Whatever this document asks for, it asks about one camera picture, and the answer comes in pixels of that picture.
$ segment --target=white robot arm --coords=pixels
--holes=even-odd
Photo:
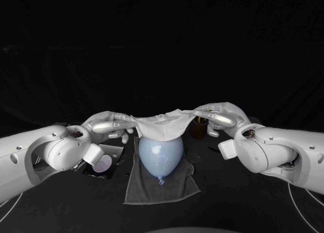
[[[219,135],[213,129],[222,129],[233,137],[217,145],[224,160],[237,157],[250,172],[278,177],[324,195],[324,133],[252,124],[227,102],[196,110],[194,115],[210,121],[209,135]]]
[[[82,160],[93,166],[103,155],[98,144],[118,137],[126,143],[124,129],[132,133],[135,126],[129,116],[106,111],[95,114],[80,126],[53,125],[0,138],[0,203]],[[44,161],[36,166],[31,153]]]

